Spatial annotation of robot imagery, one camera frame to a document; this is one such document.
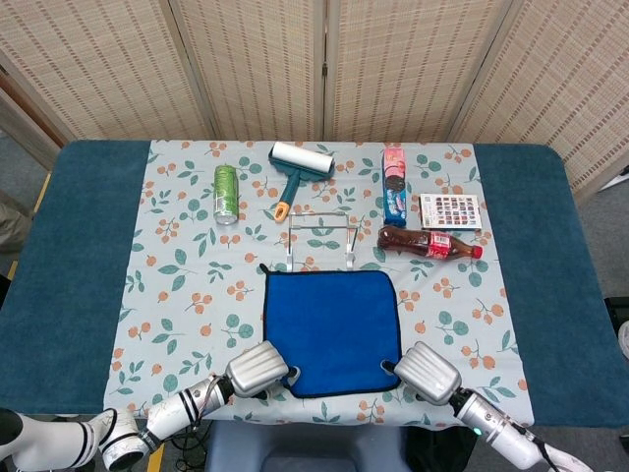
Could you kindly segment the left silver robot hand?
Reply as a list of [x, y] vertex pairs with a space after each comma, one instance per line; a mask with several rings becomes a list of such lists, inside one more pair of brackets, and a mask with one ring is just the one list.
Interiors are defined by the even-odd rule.
[[254, 397], [283, 379], [292, 385], [301, 375], [296, 366], [289, 366], [268, 340], [233, 358], [225, 371], [237, 397]]

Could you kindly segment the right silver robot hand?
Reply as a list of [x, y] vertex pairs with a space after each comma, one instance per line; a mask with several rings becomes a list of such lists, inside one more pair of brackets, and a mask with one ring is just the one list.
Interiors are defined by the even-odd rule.
[[462, 382], [456, 367], [422, 341], [409, 348], [397, 363], [383, 360], [380, 367], [435, 406], [446, 405]]

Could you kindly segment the blue microfibre cloth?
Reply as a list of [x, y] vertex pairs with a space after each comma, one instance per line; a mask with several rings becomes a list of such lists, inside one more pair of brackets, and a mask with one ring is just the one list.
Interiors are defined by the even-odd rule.
[[380, 270], [285, 272], [263, 265], [263, 337], [300, 375], [300, 399], [379, 393], [399, 378], [383, 369], [402, 357], [397, 297]]

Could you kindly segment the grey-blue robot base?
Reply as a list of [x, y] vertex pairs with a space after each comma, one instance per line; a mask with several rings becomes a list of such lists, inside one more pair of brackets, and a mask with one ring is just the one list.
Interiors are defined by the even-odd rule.
[[204, 472], [411, 472], [397, 427], [217, 421]]

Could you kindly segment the floral tablecloth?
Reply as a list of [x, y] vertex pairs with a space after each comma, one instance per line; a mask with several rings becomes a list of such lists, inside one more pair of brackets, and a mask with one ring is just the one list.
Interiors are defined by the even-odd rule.
[[[431, 346], [517, 421], [534, 420], [491, 223], [464, 231], [479, 260], [434, 261], [381, 250], [382, 158], [379, 143], [310, 143], [332, 156], [333, 176], [304, 183], [295, 212], [345, 211], [358, 227], [355, 270], [391, 279], [402, 347]], [[119, 322], [103, 403], [136, 416], [179, 390], [222, 373], [263, 338], [265, 275], [284, 271], [288, 222], [275, 207], [286, 184], [268, 160], [269, 142], [155, 141], [143, 176], [132, 251], [124, 272]], [[213, 216], [214, 171], [236, 169], [239, 218]], [[343, 270], [344, 230], [292, 236], [295, 272]]]

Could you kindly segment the black bag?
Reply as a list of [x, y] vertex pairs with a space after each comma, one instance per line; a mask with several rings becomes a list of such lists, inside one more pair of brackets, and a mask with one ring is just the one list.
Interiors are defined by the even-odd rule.
[[478, 436], [463, 427], [408, 428], [405, 459], [413, 472], [464, 472]]

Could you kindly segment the cola bottle with red label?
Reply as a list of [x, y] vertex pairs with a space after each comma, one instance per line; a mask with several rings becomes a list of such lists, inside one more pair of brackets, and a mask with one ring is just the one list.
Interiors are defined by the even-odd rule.
[[479, 260], [483, 248], [468, 245], [448, 233], [426, 230], [408, 230], [385, 225], [378, 231], [377, 246], [382, 250], [409, 252], [435, 260], [471, 258]]

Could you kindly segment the flat box with printed squares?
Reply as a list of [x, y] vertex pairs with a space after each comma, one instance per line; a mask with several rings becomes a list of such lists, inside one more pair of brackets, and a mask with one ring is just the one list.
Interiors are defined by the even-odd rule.
[[482, 228], [478, 198], [474, 195], [420, 194], [421, 224], [430, 230]]

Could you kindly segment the green drink can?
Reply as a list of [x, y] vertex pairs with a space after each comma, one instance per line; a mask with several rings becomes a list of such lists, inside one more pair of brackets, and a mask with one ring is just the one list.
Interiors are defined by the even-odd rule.
[[221, 225], [230, 225], [239, 218], [239, 184], [236, 169], [218, 165], [214, 171], [213, 216]]

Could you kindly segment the blue pink cookie box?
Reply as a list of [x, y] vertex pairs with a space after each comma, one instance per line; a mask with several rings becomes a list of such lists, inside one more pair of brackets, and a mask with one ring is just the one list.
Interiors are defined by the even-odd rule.
[[400, 147], [387, 147], [382, 158], [384, 223], [406, 226], [406, 160]]

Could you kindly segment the black floor object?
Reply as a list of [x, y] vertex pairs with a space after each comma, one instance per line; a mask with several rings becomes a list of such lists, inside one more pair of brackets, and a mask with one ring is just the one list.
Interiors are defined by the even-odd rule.
[[608, 297], [604, 299], [604, 304], [610, 317], [615, 333], [620, 327], [629, 322], [629, 296]]

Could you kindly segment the teal lint roller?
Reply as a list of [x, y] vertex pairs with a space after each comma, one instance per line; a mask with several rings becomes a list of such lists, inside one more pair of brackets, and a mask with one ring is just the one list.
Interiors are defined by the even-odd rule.
[[277, 223], [283, 222], [288, 216], [301, 182], [329, 180], [335, 169], [332, 156], [282, 142], [273, 144], [268, 160], [276, 170], [288, 178], [275, 207], [273, 218]]

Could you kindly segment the teal table cover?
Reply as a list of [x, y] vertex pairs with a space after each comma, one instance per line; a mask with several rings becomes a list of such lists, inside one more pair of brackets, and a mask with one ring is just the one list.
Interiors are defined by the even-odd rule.
[[[78, 141], [52, 181], [0, 308], [0, 407], [96, 413], [150, 144]], [[535, 421], [629, 425], [629, 363], [604, 307], [559, 155], [478, 144]]]

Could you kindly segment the woven folding screen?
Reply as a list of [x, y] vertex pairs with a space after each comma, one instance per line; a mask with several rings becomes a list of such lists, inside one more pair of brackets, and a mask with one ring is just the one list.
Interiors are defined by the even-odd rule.
[[629, 166], [629, 0], [0, 0], [0, 127], [79, 139], [526, 143]]

